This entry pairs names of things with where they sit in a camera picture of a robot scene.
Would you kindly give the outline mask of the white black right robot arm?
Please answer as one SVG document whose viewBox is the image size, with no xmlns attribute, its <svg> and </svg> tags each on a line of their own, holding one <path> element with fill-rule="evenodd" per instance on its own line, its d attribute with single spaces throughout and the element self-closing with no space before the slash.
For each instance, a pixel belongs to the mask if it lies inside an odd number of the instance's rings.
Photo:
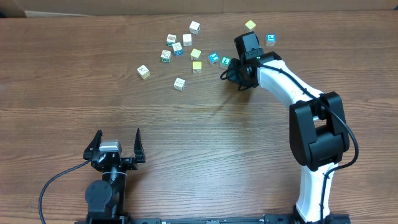
<svg viewBox="0 0 398 224">
<path fill-rule="evenodd" d="M 300 193 L 291 215 L 266 215 L 290 223 L 349 223 L 348 215 L 334 215 L 329 196 L 335 171 L 354 139 L 346 124 L 341 97 L 311 87 L 288 69 L 275 53 L 232 58 L 220 78 L 240 91 L 261 87 L 289 110 L 289 144 L 301 166 Z"/>
</svg>

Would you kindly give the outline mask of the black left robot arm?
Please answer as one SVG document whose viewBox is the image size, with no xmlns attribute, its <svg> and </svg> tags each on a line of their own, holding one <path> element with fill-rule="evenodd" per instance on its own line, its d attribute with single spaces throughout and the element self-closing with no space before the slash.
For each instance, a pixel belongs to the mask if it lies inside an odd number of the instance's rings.
<svg viewBox="0 0 398 224">
<path fill-rule="evenodd" d="M 132 223 L 132 218 L 124 210 L 127 171 L 138 169 L 145 163 L 146 156 L 137 130 L 134 143 L 134 156 L 122 157 L 120 142 L 102 141 L 103 132 L 97 131 L 93 140 L 84 150 L 83 158 L 102 173 L 101 179 L 92 182 L 85 191 L 88 204 L 86 223 Z"/>
</svg>

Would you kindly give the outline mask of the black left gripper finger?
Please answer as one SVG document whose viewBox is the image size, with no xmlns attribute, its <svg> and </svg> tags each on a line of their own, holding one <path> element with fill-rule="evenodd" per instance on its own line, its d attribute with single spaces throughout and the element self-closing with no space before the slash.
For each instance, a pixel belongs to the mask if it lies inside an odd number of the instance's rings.
<svg viewBox="0 0 398 224">
<path fill-rule="evenodd" d="M 94 153 L 99 150 L 103 132 L 102 130 L 97 130 L 93 140 L 89 143 L 87 148 L 83 152 L 84 160 L 89 160 L 93 157 Z"/>
<path fill-rule="evenodd" d="M 137 132 L 136 132 L 136 137 L 135 137 L 135 141 L 134 141 L 134 154 L 135 154 L 135 161 L 137 163 L 145 163 L 146 162 L 146 155 L 144 153 L 144 148 L 142 146 L 140 129 L 137 129 Z"/>
</svg>

